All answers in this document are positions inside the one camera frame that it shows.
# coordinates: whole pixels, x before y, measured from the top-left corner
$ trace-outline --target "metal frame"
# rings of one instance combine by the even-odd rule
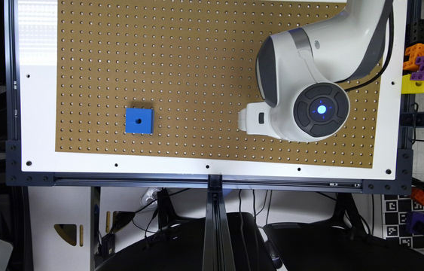
[[[80,173],[80,172],[23,172],[20,141],[20,82],[18,52],[15,37],[17,23],[15,0],[5,2],[6,76],[8,85],[8,142],[6,144],[6,183],[20,186],[127,186],[127,187],[200,187],[207,188],[208,175],[179,174],[127,174],[127,173]],[[344,193],[410,192],[412,150],[407,143],[409,129],[400,131],[398,143],[398,169],[394,180],[367,180],[365,178],[276,178],[223,175],[223,188],[305,190]],[[405,152],[410,159],[399,161]]]

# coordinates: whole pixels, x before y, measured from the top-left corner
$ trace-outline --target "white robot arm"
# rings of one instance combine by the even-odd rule
[[[392,0],[349,0],[331,19],[268,37],[256,63],[264,102],[240,111],[239,128],[297,142],[335,134],[349,116],[335,82],[363,78],[380,61],[391,12]]]

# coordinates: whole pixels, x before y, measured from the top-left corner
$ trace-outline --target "blue cube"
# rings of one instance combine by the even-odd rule
[[[127,108],[125,132],[152,134],[153,109]]]

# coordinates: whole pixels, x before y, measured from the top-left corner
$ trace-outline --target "pegboard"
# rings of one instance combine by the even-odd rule
[[[349,93],[349,119],[329,139],[287,142],[238,130],[238,112],[262,101],[255,79],[261,42],[343,7],[59,2],[56,151],[371,168],[379,81]],[[126,108],[153,108],[154,134],[126,134]]]

